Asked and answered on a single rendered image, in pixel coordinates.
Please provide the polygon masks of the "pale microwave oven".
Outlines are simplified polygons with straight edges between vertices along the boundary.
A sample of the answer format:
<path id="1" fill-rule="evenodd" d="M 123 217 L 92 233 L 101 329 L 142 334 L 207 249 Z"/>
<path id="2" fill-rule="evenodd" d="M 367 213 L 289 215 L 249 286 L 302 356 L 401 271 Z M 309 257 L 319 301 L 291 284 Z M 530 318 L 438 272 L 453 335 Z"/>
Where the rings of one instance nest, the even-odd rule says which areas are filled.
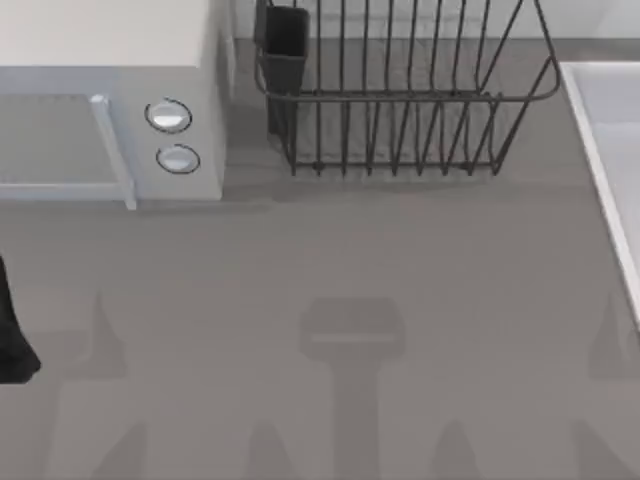
<path id="1" fill-rule="evenodd" d="M 234 74 L 228 0 L 0 0 L 0 94 L 107 95 L 138 206 L 221 198 Z M 186 131 L 147 123 L 164 98 L 190 109 Z M 157 164 L 174 144 L 199 154 L 197 171 Z"/>

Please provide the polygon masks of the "round microwave knob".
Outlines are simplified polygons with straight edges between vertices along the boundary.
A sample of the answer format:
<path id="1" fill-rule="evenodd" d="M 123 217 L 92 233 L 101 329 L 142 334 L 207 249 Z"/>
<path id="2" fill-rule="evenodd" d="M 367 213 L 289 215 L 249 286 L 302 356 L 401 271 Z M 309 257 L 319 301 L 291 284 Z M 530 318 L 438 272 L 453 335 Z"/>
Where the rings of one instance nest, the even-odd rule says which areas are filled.
<path id="1" fill-rule="evenodd" d="M 173 175 L 189 175 L 197 171 L 201 165 L 199 154 L 184 144 L 160 148 L 155 158 L 163 170 Z"/>
<path id="2" fill-rule="evenodd" d="M 169 135 L 186 131 L 193 122 L 190 109 L 182 102 L 171 98 L 147 104 L 144 117 L 154 130 Z"/>

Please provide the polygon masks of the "black cutlery holder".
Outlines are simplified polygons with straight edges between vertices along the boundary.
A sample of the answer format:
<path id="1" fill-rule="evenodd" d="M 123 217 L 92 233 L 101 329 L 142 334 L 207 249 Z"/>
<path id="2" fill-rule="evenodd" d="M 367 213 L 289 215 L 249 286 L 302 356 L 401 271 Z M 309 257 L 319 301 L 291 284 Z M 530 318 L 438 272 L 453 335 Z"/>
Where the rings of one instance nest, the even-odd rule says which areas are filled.
<path id="1" fill-rule="evenodd" d="M 266 85 L 268 133 L 287 133 L 289 101 L 280 96 L 297 97 L 303 84 L 309 50 L 309 11 L 297 6 L 275 5 L 256 0 L 254 43 L 258 65 Z"/>

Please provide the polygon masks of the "microwave oven door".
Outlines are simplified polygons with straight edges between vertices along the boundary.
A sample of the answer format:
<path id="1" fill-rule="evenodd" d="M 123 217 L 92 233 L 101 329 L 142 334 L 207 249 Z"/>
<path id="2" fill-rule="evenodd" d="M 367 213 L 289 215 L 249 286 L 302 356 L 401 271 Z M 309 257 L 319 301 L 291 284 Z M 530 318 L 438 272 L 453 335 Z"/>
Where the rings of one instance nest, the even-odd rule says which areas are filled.
<path id="1" fill-rule="evenodd" d="M 0 202 L 124 203 L 92 95 L 0 94 Z"/>

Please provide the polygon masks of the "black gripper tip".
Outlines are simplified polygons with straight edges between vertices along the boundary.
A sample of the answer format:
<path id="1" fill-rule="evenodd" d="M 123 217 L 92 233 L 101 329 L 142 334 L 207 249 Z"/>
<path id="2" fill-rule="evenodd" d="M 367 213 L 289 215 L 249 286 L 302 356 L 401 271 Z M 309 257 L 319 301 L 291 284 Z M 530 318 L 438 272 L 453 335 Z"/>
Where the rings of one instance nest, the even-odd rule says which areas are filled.
<path id="1" fill-rule="evenodd" d="M 26 384 L 41 367 L 40 358 L 18 322 L 5 262 L 0 255 L 0 385 Z"/>

